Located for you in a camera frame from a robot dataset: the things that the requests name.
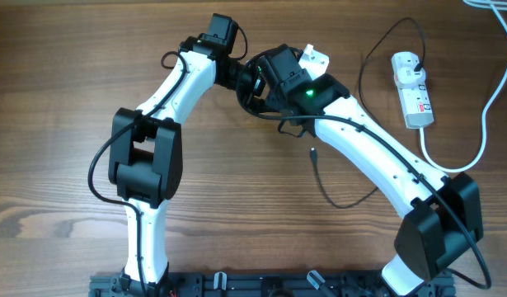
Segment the teal screen smartphone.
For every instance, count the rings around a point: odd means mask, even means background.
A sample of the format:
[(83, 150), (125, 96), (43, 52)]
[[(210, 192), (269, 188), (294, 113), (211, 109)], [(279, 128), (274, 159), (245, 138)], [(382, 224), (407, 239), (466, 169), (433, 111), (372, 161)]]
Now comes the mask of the teal screen smartphone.
[(255, 66), (254, 82), (252, 93), (256, 97), (260, 97), (265, 88), (265, 79), (261, 75), (262, 69), (260, 66)]

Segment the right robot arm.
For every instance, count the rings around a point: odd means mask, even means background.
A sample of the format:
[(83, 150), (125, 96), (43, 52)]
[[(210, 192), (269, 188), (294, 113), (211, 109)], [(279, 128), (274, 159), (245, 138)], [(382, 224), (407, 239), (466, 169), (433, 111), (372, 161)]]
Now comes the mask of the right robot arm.
[(275, 119), (305, 131), (345, 155), (388, 198), (401, 218), (395, 257), (382, 269), (387, 286), (407, 296), (448, 272), (472, 251), (483, 275), (491, 277), (477, 242), (483, 237), (480, 193), (466, 173), (449, 177), (420, 160), (376, 124), (350, 91), (319, 62), (297, 56), (287, 45), (253, 64), (270, 88), (266, 104)]

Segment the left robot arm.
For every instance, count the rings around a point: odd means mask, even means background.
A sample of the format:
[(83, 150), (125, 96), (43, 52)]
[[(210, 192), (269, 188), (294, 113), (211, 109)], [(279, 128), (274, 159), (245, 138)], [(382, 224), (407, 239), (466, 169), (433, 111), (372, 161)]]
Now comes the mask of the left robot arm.
[(168, 201), (183, 172), (181, 127), (213, 86), (251, 88), (264, 82), (233, 58), (242, 28), (229, 16), (213, 14), (207, 32), (183, 41), (162, 85), (134, 110), (113, 119), (108, 178), (124, 202), (129, 220), (129, 258), (124, 274), (146, 287), (167, 277), (165, 223)]

